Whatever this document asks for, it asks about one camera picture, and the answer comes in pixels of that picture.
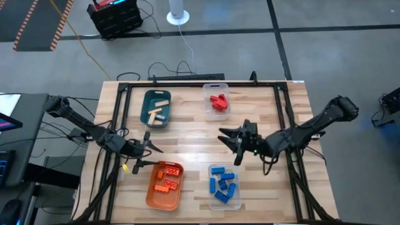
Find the blue plastic container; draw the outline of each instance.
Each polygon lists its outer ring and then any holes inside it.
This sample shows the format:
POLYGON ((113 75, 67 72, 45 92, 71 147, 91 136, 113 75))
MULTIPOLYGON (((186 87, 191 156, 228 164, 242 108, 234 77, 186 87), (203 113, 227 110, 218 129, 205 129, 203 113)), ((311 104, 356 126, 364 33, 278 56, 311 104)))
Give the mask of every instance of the blue plastic container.
POLYGON ((144 94, 142 111, 140 114, 140 121, 150 128, 165 128, 168 125, 169 120, 169 110, 171 108, 171 93, 169 91, 162 90, 149 90, 144 94), (166 106, 156 107, 156 103, 168 100, 169 104, 166 106), (158 115, 165 116, 162 120, 162 124, 148 124, 149 121, 149 111, 156 108, 162 108, 162 112, 158 115))

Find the black metal frame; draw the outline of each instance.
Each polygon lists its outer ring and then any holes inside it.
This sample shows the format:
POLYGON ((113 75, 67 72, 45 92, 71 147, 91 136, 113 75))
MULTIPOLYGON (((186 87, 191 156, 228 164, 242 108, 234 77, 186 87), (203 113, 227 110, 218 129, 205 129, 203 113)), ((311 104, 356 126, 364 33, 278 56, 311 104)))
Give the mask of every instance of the black metal frame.
MULTIPOLYGON (((228 84, 229 87, 272 87, 274 89, 274 95, 275 95, 275 100, 276 100, 276 106, 277 106, 277 113, 278 113, 278 118, 279 118, 279 124, 281 126, 281 129, 284 129, 286 127, 285 122, 284 122, 284 114, 283 114, 283 109, 282 109, 282 103, 280 99, 280 91, 283 92, 284 94, 284 99, 285 99, 285 109, 286 112, 289 116, 289 122, 291 126, 294 126, 294 116, 293 116, 293 109, 291 106, 290 102, 290 97, 289 97, 289 92, 288 92, 288 84, 286 82, 261 82, 257 80, 257 76, 255 73, 252 74, 250 80, 253 80, 253 82, 248 81, 248 82, 225 82, 228 84)), ((118 112, 119 112, 119 107, 121 105, 121 99, 123 96, 123 92, 126 92, 126 97, 125 97, 125 103, 124 103, 124 109, 122 113, 122 119, 121 119, 121 127, 120 129, 126 128, 126 123, 128 119, 128 110, 129 110, 129 103, 131 99, 131 93, 133 88, 151 88, 151 87, 158 87, 158 88, 167 88, 167 87, 199 87, 201 88, 204 84, 210 83, 209 81, 205 82, 143 82, 143 83, 119 83, 118 89, 117 89, 117 96, 116 96, 116 102, 114 106, 114 112, 112 115, 112 123, 111 123, 111 128, 115 129, 116 124, 117 124, 117 118, 118 118, 118 112)), ((100 186, 102 186, 106 180, 106 176, 109 170, 109 163, 111 160, 111 154, 110 152, 106 153, 106 157, 104 159, 104 164, 102 168, 102 174, 101 174, 101 180, 100 180, 100 186)), ((296 156, 297 156, 297 163, 299 165, 299 174, 304 182, 304 185, 308 187, 308 182, 307 182, 307 177, 306 177, 306 172, 304 169, 304 163, 302 157, 300 157, 300 152, 299 150, 296 151, 296 156)), ((289 152, 286 152, 286 161, 287 165, 293 164, 293 160, 291 157, 291 154, 289 152)), ((106 220, 111 221, 111 214, 113 212, 113 206, 114 206, 114 197, 115 197, 115 190, 116 190, 116 183, 117 180, 115 180, 111 184, 111 190, 108 198, 108 204, 107 204, 107 211, 106 211, 106 220)), ((303 214, 301 211, 301 204, 299 200, 299 194, 298 194, 298 189, 296 186, 296 182, 290 178, 290 183, 291 183, 291 189, 292 189, 292 195, 293 195, 293 200, 294 200, 294 208, 296 211, 296 218, 297 221, 300 222, 303 220, 303 214)), ((308 218, 310 220, 315 220, 314 216, 314 211, 313 208, 310 204, 310 202, 306 199, 306 206, 307 206, 307 213, 308 213, 308 218)), ((98 207, 95 210, 94 214, 94 220, 99 220, 99 215, 100 215, 100 208, 101 204, 98 205, 98 207)))

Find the wooden table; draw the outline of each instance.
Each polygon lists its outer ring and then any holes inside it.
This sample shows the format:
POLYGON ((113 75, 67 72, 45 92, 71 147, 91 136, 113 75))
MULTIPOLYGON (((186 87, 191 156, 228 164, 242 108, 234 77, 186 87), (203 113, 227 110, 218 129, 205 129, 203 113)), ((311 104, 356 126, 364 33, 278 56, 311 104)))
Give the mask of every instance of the wooden table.
MULTIPOLYGON (((311 107, 304 83, 287 82, 291 104, 296 122, 301 124, 312 118, 311 107)), ((104 82, 95 123, 110 120, 113 115, 118 82, 104 82)), ((172 94, 170 122, 165 129, 149 129, 141 124, 139 117, 144 93, 156 87, 134 88, 129 107, 126 138, 142 139, 144 132, 151 131, 153 143, 165 153, 153 152, 146 158, 150 161, 171 161, 180 163, 185 169, 181 200, 175 211, 160 211, 146 205, 145 198, 152 166, 141 168, 139 174, 119 173, 117 191, 112 213, 112 223, 273 223, 296 222, 289 174, 285 154, 272 167, 268 176, 262 174, 262 164, 258 157, 247 152, 240 171, 240 188, 242 206, 237 211, 212 211, 209 208, 208 166, 217 163, 233 164, 235 155, 218 139, 221 135, 218 128, 237 128, 245 119, 258 123, 258 131, 263 137, 280 129, 274 92, 271 87, 232 87, 230 104, 232 114, 226 121, 207 122, 204 117, 204 102, 200 87, 160 87, 172 94)), ((123 111, 122 97, 119 110, 120 126, 123 111)), ((321 150, 318 142, 311 147, 321 150)), ((99 147, 91 143, 87 149, 86 160, 82 170, 81 201, 77 210, 80 215, 89 202, 92 187, 94 165, 99 147)), ((96 193, 103 165, 102 154, 96 170, 94 194, 96 193)), ((311 192, 334 218, 338 217, 324 161, 305 151, 304 165, 311 192)), ((129 161, 132 168, 134 161, 129 161)), ((306 207, 303 194, 303 216, 306 207)), ((104 218, 108 193, 106 193, 101 210, 104 218)))

